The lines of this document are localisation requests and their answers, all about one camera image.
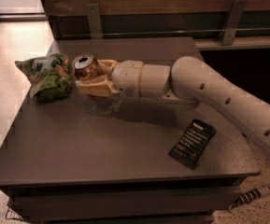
metal bracket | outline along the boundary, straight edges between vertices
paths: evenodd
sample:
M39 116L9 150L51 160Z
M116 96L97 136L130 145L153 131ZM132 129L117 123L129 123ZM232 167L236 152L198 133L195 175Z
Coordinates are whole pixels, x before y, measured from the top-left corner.
M86 12L90 27L91 39L102 39L103 29L101 25L100 12L98 4L87 4Z
M234 43L236 30L248 0L234 0L228 14L227 22L220 34L222 45L232 45Z

can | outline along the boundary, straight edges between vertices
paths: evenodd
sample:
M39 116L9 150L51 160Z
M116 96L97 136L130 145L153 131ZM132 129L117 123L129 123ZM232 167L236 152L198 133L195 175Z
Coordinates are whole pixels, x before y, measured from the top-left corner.
M81 54L72 62L78 80L89 80L102 75L97 60L91 54Z

table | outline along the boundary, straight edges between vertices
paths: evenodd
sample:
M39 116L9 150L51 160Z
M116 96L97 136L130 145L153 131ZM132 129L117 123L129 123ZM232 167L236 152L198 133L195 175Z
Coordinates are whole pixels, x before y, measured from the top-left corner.
M166 65L185 55L202 59L188 37L54 41L49 53L55 52L71 61L83 52ZM193 119L217 130L195 170L168 156ZM228 208L239 184L259 172L240 131L206 104L187 109L117 98L97 104L75 86L56 102L25 97L0 149L8 205L31 221L52 223L210 223L210 214Z

crumpled bag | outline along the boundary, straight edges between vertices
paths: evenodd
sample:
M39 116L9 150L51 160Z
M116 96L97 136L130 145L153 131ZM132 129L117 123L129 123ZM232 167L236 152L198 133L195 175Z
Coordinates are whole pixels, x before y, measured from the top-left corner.
M69 60L66 54L55 53L23 62L16 61L15 64L31 82L31 97L53 100L69 95L72 77L69 75Z

speckled floor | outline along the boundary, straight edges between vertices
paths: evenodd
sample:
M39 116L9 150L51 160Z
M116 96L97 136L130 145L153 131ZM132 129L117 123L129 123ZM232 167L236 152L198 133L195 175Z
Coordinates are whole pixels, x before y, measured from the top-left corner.
M25 76L15 67L15 60L44 56L53 40L46 21L0 22L0 146L29 89ZM270 159L247 140L262 173L249 177L242 191L270 184ZM26 223L15 220L7 210L7 196L0 191L0 223ZM270 195L232 211L216 211L215 224L270 223Z

